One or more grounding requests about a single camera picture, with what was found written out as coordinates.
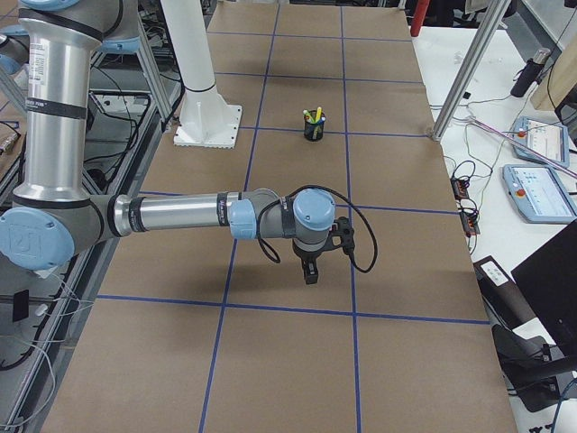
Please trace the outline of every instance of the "white table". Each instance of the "white table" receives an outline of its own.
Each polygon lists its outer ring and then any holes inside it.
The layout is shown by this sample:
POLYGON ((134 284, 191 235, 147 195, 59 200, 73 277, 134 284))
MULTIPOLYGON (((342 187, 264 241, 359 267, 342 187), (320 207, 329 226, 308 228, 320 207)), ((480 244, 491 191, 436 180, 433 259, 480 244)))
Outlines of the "white table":
MULTIPOLYGON (((432 106, 440 106, 444 102, 457 71, 461 67, 464 55, 469 49, 474 32, 469 29, 424 27, 420 35, 414 38, 418 62, 432 106)), ((507 33, 502 30, 497 31, 467 89, 472 94, 469 101, 506 97, 513 87, 513 78, 524 66, 525 61, 518 54, 507 33)), ((552 112, 538 112, 533 109, 530 102, 525 105, 529 92, 525 98, 509 97, 501 101, 471 104, 470 109, 483 123, 500 131, 508 131, 519 112, 521 115, 528 115, 547 123, 556 122, 558 119, 552 112)), ((438 111, 433 110, 433 113, 437 115, 438 111)), ((457 110, 455 117, 464 118, 470 114, 463 106, 457 110)), ((441 141, 444 154, 456 160, 457 163, 471 159, 467 152, 464 135, 464 124, 454 121, 441 141)), ((473 126, 467 128, 467 135, 472 155, 492 165, 499 154, 501 140, 473 126)), ((508 197, 502 180, 500 168, 508 163, 524 163, 524 161, 516 158, 511 145, 505 143, 489 183, 487 184, 486 179, 473 180, 469 193, 472 199, 481 206, 479 223, 481 235, 478 236, 472 260, 476 262, 487 255, 492 255, 507 272, 510 272, 564 226, 529 224, 522 219, 508 197), (481 192, 486 184, 481 203, 481 192)), ((470 174, 471 168, 471 164, 467 164, 457 174, 470 174)), ((449 160, 447 169, 449 174, 453 172, 453 163, 449 160)), ((577 159, 574 157, 571 169, 577 170, 577 159)), ((489 169, 477 162, 476 174, 482 176, 488 173, 489 169)), ((560 176, 569 191, 576 190, 574 180, 564 174, 560 176)), ((545 336, 552 343, 551 337, 546 334, 537 319, 519 327, 516 332, 527 338, 536 335, 545 336)), ((511 398, 511 406, 518 431, 523 433, 527 433, 531 428, 550 424, 555 409, 551 407, 530 413, 517 397, 511 398)), ((566 401, 555 431, 556 433, 574 433, 576 426, 577 401, 566 401)))

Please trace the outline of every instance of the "pen holder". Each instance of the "pen holder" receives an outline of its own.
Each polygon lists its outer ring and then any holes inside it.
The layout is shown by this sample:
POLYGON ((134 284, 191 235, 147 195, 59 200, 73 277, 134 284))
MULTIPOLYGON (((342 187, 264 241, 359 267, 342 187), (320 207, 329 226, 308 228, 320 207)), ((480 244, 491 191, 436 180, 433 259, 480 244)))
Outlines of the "pen holder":
POLYGON ((321 119, 315 123, 314 119, 316 118, 316 110, 311 110, 309 113, 311 116, 304 115, 305 138, 310 142, 318 142, 323 138, 326 116, 324 112, 321 112, 321 119))

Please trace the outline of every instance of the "label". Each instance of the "label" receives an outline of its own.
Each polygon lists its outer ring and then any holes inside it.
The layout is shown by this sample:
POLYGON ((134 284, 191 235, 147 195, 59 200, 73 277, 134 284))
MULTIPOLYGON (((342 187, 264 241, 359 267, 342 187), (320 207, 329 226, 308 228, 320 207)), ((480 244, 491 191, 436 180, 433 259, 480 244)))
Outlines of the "label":
POLYGON ((30 86, 46 85, 48 45, 42 43, 30 44, 30 70, 28 82, 30 86))
POLYGON ((496 286, 502 286, 508 281, 507 275, 501 272, 495 262, 486 262, 481 265, 481 269, 485 271, 487 276, 496 286))

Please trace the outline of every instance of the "connector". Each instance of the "connector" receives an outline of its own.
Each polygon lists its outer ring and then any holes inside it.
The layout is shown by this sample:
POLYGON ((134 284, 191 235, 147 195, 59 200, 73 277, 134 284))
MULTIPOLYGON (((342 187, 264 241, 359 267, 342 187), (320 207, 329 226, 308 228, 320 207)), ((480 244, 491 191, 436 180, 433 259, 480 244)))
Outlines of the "connector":
POLYGON ((463 200, 469 198, 469 191, 467 191, 468 187, 469 182, 466 180, 451 178, 451 188, 453 189, 455 199, 463 200))
POLYGON ((470 217, 463 210, 459 212, 459 218, 461 219, 461 224, 463 225, 463 231, 465 232, 465 236, 471 237, 481 234, 479 226, 477 225, 476 218, 470 217))

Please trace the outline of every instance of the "white pillar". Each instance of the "white pillar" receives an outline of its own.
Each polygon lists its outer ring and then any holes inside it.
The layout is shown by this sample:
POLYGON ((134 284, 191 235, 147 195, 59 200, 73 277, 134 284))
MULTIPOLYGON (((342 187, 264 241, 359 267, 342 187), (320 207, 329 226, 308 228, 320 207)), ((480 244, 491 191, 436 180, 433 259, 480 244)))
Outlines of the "white pillar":
POLYGON ((170 38, 187 88, 174 143, 234 147, 243 109, 229 106, 216 89, 199 0, 161 0, 170 38))

